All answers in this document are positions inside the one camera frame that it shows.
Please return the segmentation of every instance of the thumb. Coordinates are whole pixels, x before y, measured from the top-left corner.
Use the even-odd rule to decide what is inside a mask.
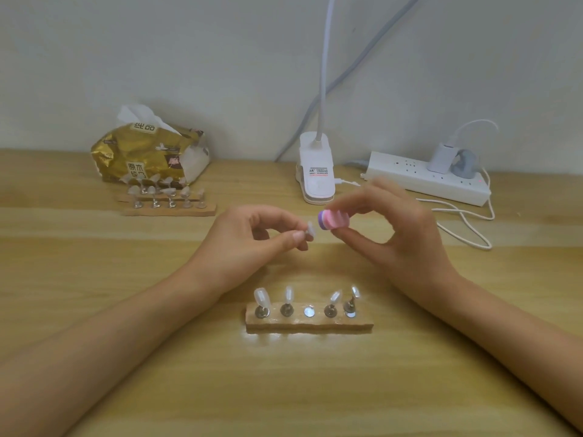
[[[271,259],[280,253],[295,249],[304,240],[305,233],[295,230],[286,231],[265,241],[259,241],[259,244],[261,245],[262,251]]]
[[[332,234],[373,264],[380,264],[382,258],[387,255],[383,244],[371,241],[352,228],[336,228],[332,230]]]

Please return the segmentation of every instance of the wooden table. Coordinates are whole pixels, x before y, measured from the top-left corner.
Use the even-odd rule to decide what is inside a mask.
[[[315,220],[320,208],[303,202],[293,169],[217,161],[196,184],[219,211],[267,203]],[[335,171],[358,179],[355,169]],[[476,226],[495,248],[471,249],[444,235],[452,261],[507,301],[583,334],[583,178],[492,177],[497,219]],[[100,181],[88,154],[0,151],[0,181],[0,355],[155,283],[192,254],[214,220],[121,217],[113,200],[119,186]],[[457,217],[438,218],[468,233]],[[376,215],[352,222],[377,240],[391,234]],[[371,334],[245,332],[244,306],[258,286],[274,301],[286,285],[298,300],[321,301],[353,283],[372,307]],[[278,258],[175,334],[71,435],[575,432],[485,352],[320,231],[309,252]]]

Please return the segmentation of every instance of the gold tissue package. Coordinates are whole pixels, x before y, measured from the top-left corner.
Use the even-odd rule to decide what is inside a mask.
[[[91,147],[91,156],[104,181],[118,182],[130,173],[147,179],[160,174],[172,177],[179,186],[181,177],[192,183],[210,163],[204,132],[171,126],[179,133],[151,124],[131,123],[118,127]]]

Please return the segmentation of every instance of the wall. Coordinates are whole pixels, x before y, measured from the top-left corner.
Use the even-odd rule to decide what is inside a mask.
[[[406,1],[337,0],[329,77]],[[143,102],[219,157],[271,159],[317,93],[326,2],[1,0],[0,146],[86,151]],[[488,117],[499,134],[460,141],[487,168],[583,174],[582,16],[583,0],[421,0],[329,96],[335,161],[424,159]]]

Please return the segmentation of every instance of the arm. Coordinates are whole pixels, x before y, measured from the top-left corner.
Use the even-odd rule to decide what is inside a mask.
[[[269,239],[266,229],[281,235]],[[193,257],[153,287],[0,363],[4,436],[60,436],[166,338],[278,253],[307,224],[264,205],[217,218]]]
[[[386,243],[372,242],[350,228],[333,234],[382,267],[404,294],[492,354],[583,431],[582,338],[462,278],[447,257],[431,211],[395,183],[377,178],[328,208],[384,215],[395,230]]]

